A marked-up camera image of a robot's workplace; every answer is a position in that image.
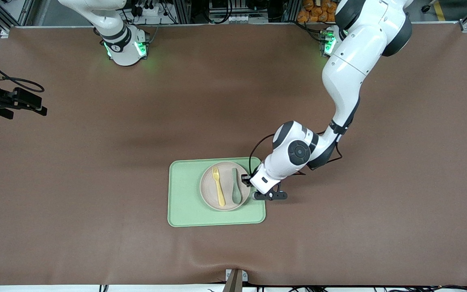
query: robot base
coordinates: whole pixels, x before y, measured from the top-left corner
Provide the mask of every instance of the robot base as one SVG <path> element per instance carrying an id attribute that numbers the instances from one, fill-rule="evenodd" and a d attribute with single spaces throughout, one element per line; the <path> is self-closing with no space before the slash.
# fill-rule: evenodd
<path id="1" fill-rule="evenodd" d="M 124 46 L 122 52 L 114 52 L 107 49 L 109 58 L 120 66 L 131 66 L 141 59 L 147 59 L 150 35 L 136 26 L 127 26 L 131 30 L 131 41 Z"/>

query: floor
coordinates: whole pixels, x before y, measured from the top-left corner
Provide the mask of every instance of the floor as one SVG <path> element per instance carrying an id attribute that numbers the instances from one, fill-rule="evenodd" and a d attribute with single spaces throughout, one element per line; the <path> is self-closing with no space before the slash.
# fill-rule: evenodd
<path id="1" fill-rule="evenodd" d="M 430 0 L 414 0 L 407 8 L 411 21 L 451 21 L 462 18 L 467 13 L 467 0 L 441 0 L 440 10 L 431 7 L 427 13 L 421 13 L 421 7 Z M 32 24 L 37 26 L 88 26 L 89 22 L 75 11 L 62 6 L 57 0 L 41 1 L 41 7 Z"/>

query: plate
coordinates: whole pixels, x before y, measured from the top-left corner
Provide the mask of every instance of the plate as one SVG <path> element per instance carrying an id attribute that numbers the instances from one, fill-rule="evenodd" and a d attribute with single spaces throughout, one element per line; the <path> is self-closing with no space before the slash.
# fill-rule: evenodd
<path id="1" fill-rule="evenodd" d="M 223 207 L 219 205 L 219 201 L 217 200 L 217 188 L 215 187 L 215 181 L 212 177 L 213 167 L 219 169 L 219 182 L 221 183 L 221 189 L 225 197 L 225 205 Z M 239 185 L 239 190 L 241 191 L 240 204 L 235 204 L 232 201 L 232 191 L 234 189 L 232 168 L 237 168 L 237 185 Z M 248 173 L 242 166 L 233 162 L 219 162 L 210 166 L 201 177 L 201 197 L 207 205 L 219 211 L 232 211 L 239 208 L 250 197 L 250 187 L 247 187 L 241 182 L 241 175 L 243 174 Z"/>

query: plastic tray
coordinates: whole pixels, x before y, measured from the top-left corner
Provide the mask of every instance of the plastic tray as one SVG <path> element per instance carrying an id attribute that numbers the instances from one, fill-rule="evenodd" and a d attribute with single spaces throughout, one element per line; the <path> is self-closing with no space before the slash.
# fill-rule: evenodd
<path id="1" fill-rule="evenodd" d="M 248 157 L 178 160 L 171 164 L 167 208 L 167 220 L 171 226 L 256 224 L 264 220 L 264 201 L 254 201 L 250 198 L 232 211 L 218 211 L 206 205 L 199 191 L 201 176 L 207 168 L 221 161 L 231 161 L 248 170 Z M 252 157 L 252 168 L 256 168 L 260 163 L 261 160 Z"/>

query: green spoon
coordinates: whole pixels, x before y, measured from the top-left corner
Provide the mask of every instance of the green spoon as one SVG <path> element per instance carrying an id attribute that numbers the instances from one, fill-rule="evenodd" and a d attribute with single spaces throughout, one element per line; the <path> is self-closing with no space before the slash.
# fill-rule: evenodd
<path id="1" fill-rule="evenodd" d="M 232 190 L 232 202 L 234 204 L 240 204 L 242 201 L 241 191 L 239 190 L 239 185 L 237 184 L 237 168 L 232 168 L 232 178 L 233 178 L 233 190 Z"/>

